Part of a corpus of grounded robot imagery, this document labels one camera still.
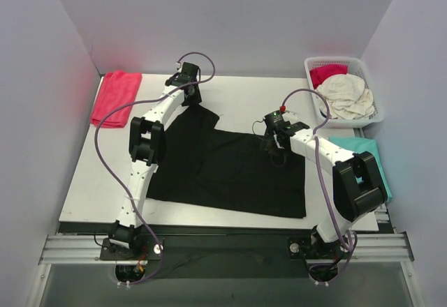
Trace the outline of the black t shirt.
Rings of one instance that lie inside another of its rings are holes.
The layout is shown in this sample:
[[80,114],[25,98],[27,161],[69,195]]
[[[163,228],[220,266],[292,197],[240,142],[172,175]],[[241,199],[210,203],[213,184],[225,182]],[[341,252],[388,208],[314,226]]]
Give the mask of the black t shirt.
[[215,128],[219,117],[197,105],[166,130],[167,152],[147,197],[231,211],[304,218],[305,159],[274,157],[246,133]]

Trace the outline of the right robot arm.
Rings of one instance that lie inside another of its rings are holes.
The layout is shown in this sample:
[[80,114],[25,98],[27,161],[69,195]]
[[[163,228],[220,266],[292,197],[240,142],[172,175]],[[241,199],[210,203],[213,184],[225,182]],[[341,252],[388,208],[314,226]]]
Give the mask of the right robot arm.
[[328,216],[315,227],[310,251],[325,257],[354,224],[388,200],[374,155],[343,149],[316,134],[302,122],[291,123],[279,110],[264,116],[267,140],[276,149],[297,154],[315,163]]

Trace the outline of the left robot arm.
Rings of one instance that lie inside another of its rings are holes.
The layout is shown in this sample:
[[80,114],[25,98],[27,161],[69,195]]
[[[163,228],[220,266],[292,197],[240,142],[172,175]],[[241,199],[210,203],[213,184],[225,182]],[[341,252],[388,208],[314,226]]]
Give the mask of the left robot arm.
[[131,170],[124,191],[126,199],[122,202],[117,219],[108,234],[110,242],[116,244],[117,252],[125,259],[137,257],[142,248],[140,217],[152,175],[166,155],[166,124],[178,107],[201,102],[197,83],[199,78],[199,66],[184,62],[178,71],[166,80],[161,101],[143,116],[131,120]]

